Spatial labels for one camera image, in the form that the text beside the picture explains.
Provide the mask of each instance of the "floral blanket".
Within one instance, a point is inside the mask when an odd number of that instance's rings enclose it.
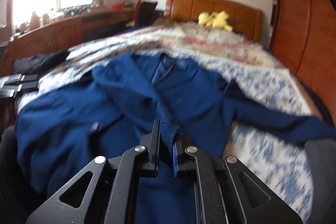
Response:
[[[39,82],[39,92],[22,97],[18,111],[38,96],[78,80],[97,65],[127,51],[165,52],[192,58],[206,69],[236,82],[246,96],[270,109],[311,115],[290,72],[272,55],[245,37],[194,23],[161,20],[132,33],[81,44],[70,49],[67,61]],[[223,155],[235,155],[306,222],[313,185],[305,151],[253,127],[233,124]]]

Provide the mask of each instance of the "red object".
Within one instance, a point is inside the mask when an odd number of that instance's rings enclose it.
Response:
[[[125,3],[122,3],[122,2],[119,2],[119,3],[116,3],[116,4],[112,5],[112,9],[114,9],[114,10],[121,10],[124,7],[125,7]]]

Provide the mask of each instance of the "suit jacket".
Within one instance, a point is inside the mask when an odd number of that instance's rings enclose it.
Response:
[[[268,110],[191,59],[128,53],[25,106],[16,122],[18,163],[32,187],[51,196],[94,157],[138,145],[154,119],[164,144],[160,171],[140,179],[137,223],[195,223],[192,184],[170,168],[179,131],[213,157],[221,157],[233,120],[287,142],[336,135],[314,117]]]

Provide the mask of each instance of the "wooden headboard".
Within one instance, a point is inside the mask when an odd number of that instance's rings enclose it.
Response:
[[[197,20],[203,12],[221,11],[229,14],[228,23],[248,39],[260,40],[263,12],[230,0],[166,0],[164,17],[189,21]]]

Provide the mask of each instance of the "wooden desk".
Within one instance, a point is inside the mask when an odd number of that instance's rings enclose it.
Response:
[[[11,42],[0,63],[0,77],[11,74],[13,60],[43,52],[57,52],[95,39],[121,32],[134,19],[134,9],[94,9],[90,14],[78,15],[37,28]]]

